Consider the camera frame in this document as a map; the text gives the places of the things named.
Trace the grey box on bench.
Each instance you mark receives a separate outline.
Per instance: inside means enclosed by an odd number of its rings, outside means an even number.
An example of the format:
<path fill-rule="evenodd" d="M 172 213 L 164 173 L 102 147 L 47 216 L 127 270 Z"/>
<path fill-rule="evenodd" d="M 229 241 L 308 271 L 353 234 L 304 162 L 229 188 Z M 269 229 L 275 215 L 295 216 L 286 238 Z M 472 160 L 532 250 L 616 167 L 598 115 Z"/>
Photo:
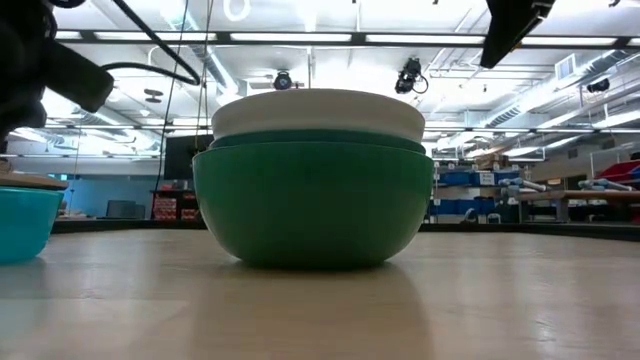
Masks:
<path fill-rule="evenodd" d="M 144 219 L 146 208 L 135 201 L 109 200 L 106 217 L 115 219 Z"/>

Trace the cyan blue bowl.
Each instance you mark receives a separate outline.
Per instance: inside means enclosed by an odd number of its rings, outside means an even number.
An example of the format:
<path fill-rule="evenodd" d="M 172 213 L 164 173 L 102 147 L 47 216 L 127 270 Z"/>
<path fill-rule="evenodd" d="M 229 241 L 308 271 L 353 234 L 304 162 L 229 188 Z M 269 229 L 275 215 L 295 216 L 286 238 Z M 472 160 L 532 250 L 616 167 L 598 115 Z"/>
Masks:
<path fill-rule="evenodd" d="M 0 265 L 29 261 L 46 246 L 63 194 L 0 187 Z"/>

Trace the red drawer cabinet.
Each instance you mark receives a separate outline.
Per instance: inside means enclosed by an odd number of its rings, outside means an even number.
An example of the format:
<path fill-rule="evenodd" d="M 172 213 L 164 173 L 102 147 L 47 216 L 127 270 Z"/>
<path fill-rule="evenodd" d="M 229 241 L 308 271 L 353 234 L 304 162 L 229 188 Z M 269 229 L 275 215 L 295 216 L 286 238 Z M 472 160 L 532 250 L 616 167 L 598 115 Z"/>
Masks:
<path fill-rule="evenodd" d="M 152 191 L 151 219 L 157 221 L 201 221 L 199 205 L 192 190 Z"/>

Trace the teal green bowl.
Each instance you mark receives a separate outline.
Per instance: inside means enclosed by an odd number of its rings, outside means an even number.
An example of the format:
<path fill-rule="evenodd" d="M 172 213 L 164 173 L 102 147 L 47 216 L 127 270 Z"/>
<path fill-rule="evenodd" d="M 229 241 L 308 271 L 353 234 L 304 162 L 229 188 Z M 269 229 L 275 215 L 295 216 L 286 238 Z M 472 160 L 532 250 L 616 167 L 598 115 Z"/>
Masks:
<path fill-rule="evenodd" d="M 391 148 L 408 150 L 422 155 L 426 154 L 420 142 L 414 142 L 402 137 L 355 130 L 332 129 L 298 129 L 298 130 L 270 130 L 249 132 L 215 138 L 209 149 L 238 146 L 244 144 L 281 143 L 281 142 L 336 142 L 380 145 Z"/>

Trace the white ceiling air vent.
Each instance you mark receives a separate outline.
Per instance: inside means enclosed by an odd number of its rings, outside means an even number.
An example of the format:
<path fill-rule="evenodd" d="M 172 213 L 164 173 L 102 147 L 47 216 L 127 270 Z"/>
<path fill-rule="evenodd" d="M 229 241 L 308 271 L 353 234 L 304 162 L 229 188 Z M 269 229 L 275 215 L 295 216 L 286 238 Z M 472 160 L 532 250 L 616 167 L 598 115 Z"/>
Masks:
<path fill-rule="evenodd" d="M 572 53 L 554 65 L 556 80 L 561 81 L 571 76 L 575 72 L 575 68 L 576 56 Z"/>

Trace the red storage bin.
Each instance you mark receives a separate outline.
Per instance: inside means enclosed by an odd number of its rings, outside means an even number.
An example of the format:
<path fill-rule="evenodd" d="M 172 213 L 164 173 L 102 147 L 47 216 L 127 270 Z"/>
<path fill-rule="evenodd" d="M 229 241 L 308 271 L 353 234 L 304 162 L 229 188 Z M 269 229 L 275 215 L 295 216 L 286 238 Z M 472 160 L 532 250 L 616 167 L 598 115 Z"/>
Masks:
<path fill-rule="evenodd" d="M 613 164 L 597 174 L 596 179 L 606 179 L 617 183 L 640 181 L 640 160 Z"/>

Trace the blue storage bins shelf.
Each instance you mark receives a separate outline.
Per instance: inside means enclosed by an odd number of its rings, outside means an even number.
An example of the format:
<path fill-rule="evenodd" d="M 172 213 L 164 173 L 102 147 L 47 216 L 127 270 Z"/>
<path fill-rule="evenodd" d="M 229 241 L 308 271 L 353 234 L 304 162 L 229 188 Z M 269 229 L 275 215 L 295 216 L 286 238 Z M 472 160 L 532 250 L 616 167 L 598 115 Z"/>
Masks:
<path fill-rule="evenodd" d="M 480 218 L 495 213 L 501 202 L 500 182 L 519 178 L 513 171 L 446 171 L 434 175 L 425 217 L 436 223 L 444 217 L 464 217 L 473 210 Z"/>

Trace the white bowl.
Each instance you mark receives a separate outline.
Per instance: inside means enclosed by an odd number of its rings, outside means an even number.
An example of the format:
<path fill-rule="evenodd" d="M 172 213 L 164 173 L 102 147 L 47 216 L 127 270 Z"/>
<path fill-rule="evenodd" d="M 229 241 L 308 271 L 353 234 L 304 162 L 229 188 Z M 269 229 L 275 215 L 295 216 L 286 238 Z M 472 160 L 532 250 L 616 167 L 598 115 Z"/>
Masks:
<path fill-rule="evenodd" d="M 423 115 L 413 106 L 375 93 L 297 89 L 243 97 L 211 118 L 215 138 L 271 130 L 350 130 L 420 142 Z"/>

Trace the black monitor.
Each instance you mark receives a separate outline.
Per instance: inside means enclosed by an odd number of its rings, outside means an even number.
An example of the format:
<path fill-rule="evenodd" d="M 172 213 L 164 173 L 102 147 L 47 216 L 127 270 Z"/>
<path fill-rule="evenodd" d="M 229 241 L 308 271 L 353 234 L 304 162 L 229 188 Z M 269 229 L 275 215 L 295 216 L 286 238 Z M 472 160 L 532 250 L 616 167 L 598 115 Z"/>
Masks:
<path fill-rule="evenodd" d="M 164 159 L 165 180 L 192 180 L 192 159 L 206 151 L 214 141 L 212 135 L 191 135 L 166 139 Z"/>

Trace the large dark green bowl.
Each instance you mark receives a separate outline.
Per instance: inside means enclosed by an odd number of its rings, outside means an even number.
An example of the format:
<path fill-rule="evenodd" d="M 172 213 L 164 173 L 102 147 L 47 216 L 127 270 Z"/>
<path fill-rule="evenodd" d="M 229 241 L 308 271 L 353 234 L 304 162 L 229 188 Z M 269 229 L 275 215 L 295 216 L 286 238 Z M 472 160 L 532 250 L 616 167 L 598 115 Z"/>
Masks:
<path fill-rule="evenodd" d="M 420 152 L 357 143 L 213 148 L 193 159 L 201 216 L 229 254 L 260 267 L 353 269 L 413 240 L 432 192 Z"/>

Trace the wooden shelf board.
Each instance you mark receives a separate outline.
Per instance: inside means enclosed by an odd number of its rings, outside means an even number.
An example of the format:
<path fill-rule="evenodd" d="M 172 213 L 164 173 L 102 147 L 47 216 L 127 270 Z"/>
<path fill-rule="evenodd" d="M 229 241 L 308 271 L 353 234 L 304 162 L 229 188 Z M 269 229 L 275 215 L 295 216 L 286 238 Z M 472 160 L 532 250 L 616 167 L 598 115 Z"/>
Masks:
<path fill-rule="evenodd" d="M 65 190 L 69 184 L 67 181 L 57 180 L 48 176 L 0 173 L 0 186 Z"/>

